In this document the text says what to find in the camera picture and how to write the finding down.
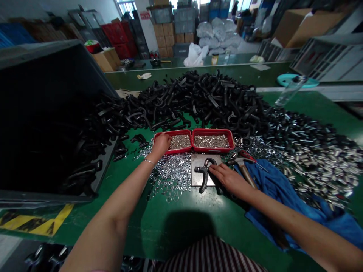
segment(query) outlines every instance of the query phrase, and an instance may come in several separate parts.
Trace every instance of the red crate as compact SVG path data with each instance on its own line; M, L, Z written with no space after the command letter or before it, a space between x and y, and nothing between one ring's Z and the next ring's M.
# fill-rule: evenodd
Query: red crate
M128 22L111 23L101 27L112 45L133 41Z
M154 142L155 142L155 139L158 138L161 133L165 133L170 136L189 135L189 138L190 138L190 147L168 150L165 154L177 154L177 153L183 153L183 152L190 152L192 150L192 134L191 134L190 130L174 130L174 131L159 132L159 133L155 134Z
M195 136L212 136L212 135L225 135L228 139L228 143L230 147L228 148L208 148L208 147L196 147L194 145L194 137ZM228 153L232 149L234 149L234 141L233 135L230 130L223 129L211 129L211 128L196 128L193 130L192 135L192 146L195 152L216 152L216 153Z
M137 55L137 48L134 41L113 45L120 59L132 59Z

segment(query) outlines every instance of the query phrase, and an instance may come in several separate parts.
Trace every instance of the hammer handle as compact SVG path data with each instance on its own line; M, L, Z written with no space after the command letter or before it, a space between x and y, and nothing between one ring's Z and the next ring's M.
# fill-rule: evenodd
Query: hammer handle
M245 177L248 184L250 184L252 186L252 188L258 189L256 183L253 181L250 173L248 172L247 167L245 165L240 165L239 169L241 170L242 175Z

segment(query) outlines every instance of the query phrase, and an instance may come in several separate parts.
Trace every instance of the hand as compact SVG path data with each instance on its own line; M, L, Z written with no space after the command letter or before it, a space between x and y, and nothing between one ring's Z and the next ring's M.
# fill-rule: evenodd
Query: hand
M152 146L151 153L159 157L159 159L168 151L170 147L171 136L165 133L160 134Z
M209 171L219 179L226 189L236 197L245 200L255 189L236 171L227 165L211 165Z

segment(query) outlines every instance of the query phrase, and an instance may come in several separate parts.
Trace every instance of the red label sign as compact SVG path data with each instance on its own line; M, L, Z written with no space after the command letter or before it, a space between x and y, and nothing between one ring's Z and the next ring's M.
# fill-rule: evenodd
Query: red label sign
M150 13L148 11L140 12L140 17L142 20L150 20Z

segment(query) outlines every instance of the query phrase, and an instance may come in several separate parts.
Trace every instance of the bracelet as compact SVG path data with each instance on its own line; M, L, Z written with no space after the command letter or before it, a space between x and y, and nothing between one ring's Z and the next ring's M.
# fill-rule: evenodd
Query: bracelet
M152 163L152 164L155 166L155 163L153 163L152 161L149 161L149 160L147 160L147 159L144 159L144 161L147 161L147 162L149 162L149 163Z

